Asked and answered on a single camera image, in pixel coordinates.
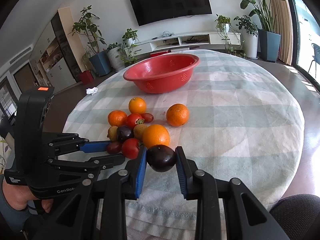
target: blue gripper pad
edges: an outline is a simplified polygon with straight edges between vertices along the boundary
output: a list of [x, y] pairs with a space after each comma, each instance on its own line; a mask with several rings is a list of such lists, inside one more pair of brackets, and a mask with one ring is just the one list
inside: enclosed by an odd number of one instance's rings
[[142, 192], [144, 175], [146, 174], [146, 166], [147, 166], [147, 148], [144, 147], [144, 150], [141, 156], [141, 162], [140, 162], [138, 173], [137, 173], [137, 178], [136, 178], [136, 190], [134, 192], [134, 195], [136, 198], [139, 198]]
[[177, 148], [176, 148], [175, 152], [177, 155], [176, 168], [177, 168], [177, 174], [178, 174], [178, 178], [179, 178], [180, 190], [181, 190], [181, 194], [183, 195], [183, 197], [186, 198], [187, 194], [188, 194], [187, 177], [184, 172], [181, 158], [179, 156], [179, 152], [178, 152]]
[[84, 153], [98, 153], [105, 152], [107, 150], [107, 145], [112, 143], [112, 141], [97, 141], [97, 142], [87, 142], [83, 146], [80, 146], [80, 151]]

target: chair back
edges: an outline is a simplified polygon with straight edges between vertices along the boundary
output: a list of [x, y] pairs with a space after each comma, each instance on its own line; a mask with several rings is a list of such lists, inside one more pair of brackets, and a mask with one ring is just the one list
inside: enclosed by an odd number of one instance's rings
[[315, 62], [320, 64], [320, 46], [318, 46], [315, 43], [311, 44], [313, 46], [313, 49], [315, 50]]

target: white tv stand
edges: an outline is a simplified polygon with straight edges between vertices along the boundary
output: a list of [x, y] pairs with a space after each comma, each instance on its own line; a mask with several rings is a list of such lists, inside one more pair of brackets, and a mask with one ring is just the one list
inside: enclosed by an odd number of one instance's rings
[[[138, 56], [153, 51], [168, 50], [178, 47], [189, 47], [209, 44], [225, 45], [226, 41], [222, 36], [223, 34], [219, 34], [216, 30], [178, 33], [170, 37], [159, 37], [155, 40], [151, 39], [146, 41], [140, 41], [136, 44], [137, 46], [132, 49], [132, 53], [129, 53], [128, 49], [126, 49], [126, 53], [128, 56]], [[240, 33], [228, 33], [228, 38], [232, 45], [240, 45]], [[197, 40], [198, 42], [187, 43], [188, 40]]]

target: human hand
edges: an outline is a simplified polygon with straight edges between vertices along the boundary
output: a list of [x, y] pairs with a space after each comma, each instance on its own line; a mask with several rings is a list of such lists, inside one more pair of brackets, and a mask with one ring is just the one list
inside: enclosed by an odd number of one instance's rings
[[[10, 185], [5, 179], [2, 182], [2, 191], [8, 204], [15, 210], [23, 210], [27, 207], [29, 200], [37, 200], [30, 191], [28, 186]], [[46, 213], [49, 213], [53, 199], [41, 201], [42, 207]]]

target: round table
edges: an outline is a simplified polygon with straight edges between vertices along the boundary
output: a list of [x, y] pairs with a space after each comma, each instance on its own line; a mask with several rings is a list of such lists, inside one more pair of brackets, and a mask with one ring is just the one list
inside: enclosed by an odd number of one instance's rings
[[[299, 104], [255, 63], [211, 50], [179, 53], [201, 60], [186, 85], [165, 94], [146, 94], [125, 81], [122, 70], [77, 104], [64, 132], [105, 140], [108, 114], [117, 109], [129, 114], [130, 99], [141, 97], [147, 112], [154, 115], [153, 123], [168, 129], [172, 149], [182, 146], [187, 158], [217, 179], [240, 178], [270, 209], [287, 190], [299, 165], [304, 130]], [[190, 111], [188, 123], [177, 128], [167, 124], [165, 115], [176, 103]], [[72, 153], [62, 158], [84, 161], [91, 156]], [[100, 179], [124, 166], [100, 174]], [[196, 201], [183, 199], [175, 168], [159, 174], [147, 165], [142, 194], [138, 201], [126, 202], [126, 214], [127, 226], [142, 232], [139, 239], [148, 234], [172, 240], [194, 238]], [[139, 234], [134, 230], [129, 229], [129, 234]]]

